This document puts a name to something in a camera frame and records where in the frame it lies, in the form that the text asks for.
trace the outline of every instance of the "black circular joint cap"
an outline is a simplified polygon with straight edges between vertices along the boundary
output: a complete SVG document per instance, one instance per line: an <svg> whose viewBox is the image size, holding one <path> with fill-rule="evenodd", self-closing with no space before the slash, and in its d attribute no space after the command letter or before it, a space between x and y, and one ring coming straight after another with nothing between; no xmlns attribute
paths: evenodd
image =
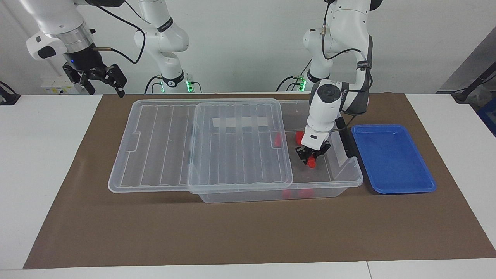
<svg viewBox="0 0 496 279"><path fill-rule="evenodd" d="M317 89L317 94L322 102L330 104L341 97L341 90L336 85L324 84Z"/></svg>

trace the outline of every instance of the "transparent storage box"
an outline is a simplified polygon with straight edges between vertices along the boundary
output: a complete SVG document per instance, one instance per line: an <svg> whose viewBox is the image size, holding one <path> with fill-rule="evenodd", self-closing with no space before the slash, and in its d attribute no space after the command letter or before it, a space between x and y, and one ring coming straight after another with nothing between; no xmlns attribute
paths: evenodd
<svg viewBox="0 0 496 279"><path fill-rule="evenodd" d="M338 133L316 168L300 161L295 133L304 129L308 110L307 100L137 101L109 189L190 191L223 203L336 197L361 185L358 161L346 157Z"/></svg>

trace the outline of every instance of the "plastic container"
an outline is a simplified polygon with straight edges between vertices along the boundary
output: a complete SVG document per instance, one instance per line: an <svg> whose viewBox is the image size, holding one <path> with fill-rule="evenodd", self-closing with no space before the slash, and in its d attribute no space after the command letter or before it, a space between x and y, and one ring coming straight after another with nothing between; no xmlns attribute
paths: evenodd
<svg viewBox="0 0 496 279"><path fill-rule="evenodd" d="M353 137L374 190L381 194L425 193L436 184L402 125L355 125Z"/></svg>
<svg viewBox="0 0 496 279"><path fill-rule="evenodd" d="M241 202L241 201L266 201L266 200L285 200L285 199L302 199L302 198L327 198L336 197L349 187L356 187L362 184L363 177L358 160L355 157L347 158L342 147L342 143L338 133L332 133L330 140L332 147L324 155L317 159L317 167L310 169L305 166L298 158L295 152L296 142L295 133L301 131L305 127L309 103L307 100L300 101L282 101L280 108L282 109L282 121L274 120L270 122L265 119L267 115L274 115L273 111L267 113L267 110L260 110L264 106L271 107L277 110L277 101L269 100L269 104L261 105L255 102L266 102L267 100L260 99L231 99L231 100L140 100L133 104L129 114L128 123L124 131L121 147L119 148L114 167L112 169L111 177L109 179L109 189L114 193L126 192L163 192L163 191L190 191L199 194L199 196L206 203L223 203L223 202ZM221 155L220 146L222 146L226 154L236 153L239 149L232 150L223 146L223 142L219 136L216 135L216 130L220 131L220 117L206 117L203 120L210 119L209 124L198 126L198 134L193 135L193 123L195 118L195 110L200 103L211 102L229 102L239 103L247 102L250 105L242 105L245 109L246 115L242 114L242 129L243 139L251 143L243 147L243 150L253 150L255 154L256 137L253 131L256 129L253 125L253 118L256 118L258 125L260 142L260 155L263 162L265 158L265 150L269 150L267 143L270 138L269 152L277 152L278 162L277 166L282 167L280 178L272 176L271 178L265 177L265 173L275 175L274 169L262 170L260 176L260 169L253 172L246 171L243 173L243 181L238 181L238 171L236 172L236 181L234 174L229 179L222 180L222 176L209 177L208 183L205 183L203 173L193 173L189 171L188 163L191 161L192 165L196 165L197 169L202 169L198 160L203 160L203 156L197 157L191 153L193 148L201 146L200 138L204 135L210 134L211 138L206 140L210 141L210 153ZM255 107L257 114L253 114L252 106ZM212 109L213 105L202 104L199 109ZM226 137L227 137L227 124L232 126L233 117L226 114ZM277 131L284 131L286 141L280 137L278 140ZM282 156L283 149L276 145L286 144L287 152L289 155L289 167L291 170L283 170L288 162L287 158ZM255 168L255 156L244 152L243 162L253 162ZM214 158L206 159L208 162L215 162ZM190 174L190 183L188 183L188 174Z"/></svg>

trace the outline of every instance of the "green light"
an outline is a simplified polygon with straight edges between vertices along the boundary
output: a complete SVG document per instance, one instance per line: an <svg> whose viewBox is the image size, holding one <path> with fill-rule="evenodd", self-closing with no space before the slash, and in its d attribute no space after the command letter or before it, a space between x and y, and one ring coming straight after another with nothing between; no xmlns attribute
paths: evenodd
<svg viewBox="0 0 496 279"><path fill-rule="evenodd" d="M186 86L187 86L187 91L188 92L193 92L194 91L193 84L191 84L191 81L187 80L186 81Z"/></svg>
<svg viewBox="0 0 496 279"><path fill-rule="evenodd" d="M300 87L298 87L299 92L305 91L305 86L307 85L307 81L303 78L300 83Z"/></svg>

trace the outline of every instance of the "red object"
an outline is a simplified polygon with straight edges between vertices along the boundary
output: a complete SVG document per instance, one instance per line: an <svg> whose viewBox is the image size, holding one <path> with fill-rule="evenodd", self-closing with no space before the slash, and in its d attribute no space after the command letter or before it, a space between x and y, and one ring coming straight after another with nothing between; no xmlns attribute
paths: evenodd
<svg viewBox="0 0 496 279"><path fill-rule="evenodd" d="M301 199L313 198L313 189L298 190L298 197Z"/></svg>
<svg viewBox="0 0 496 279"><path fill-rule="evenodd" d="M317 166L317 163L315 162L315 157L312 155L310 156L308 162L307 162L307 166L311 169L315 168Z"/></svg>
<svg viewBox="0 0 496 279"><path fill-rule="evenodd" d="M289 200L292 196L292 190L282 190L282 198L285 200Z"/></svg>
<svg viewBox="0 0 496 279"><path fill-rule="evenodd" d="M276 138L274 139L274 147L281 147L281 146L282 146L281 133L277 133Z"/></svg>
<svg viewBox="0 0 496 279"><path fill-rule="evenodd" d="M296 145L302 145L302 139L304 134L305 132L303 131L296 132Z"/></svg>

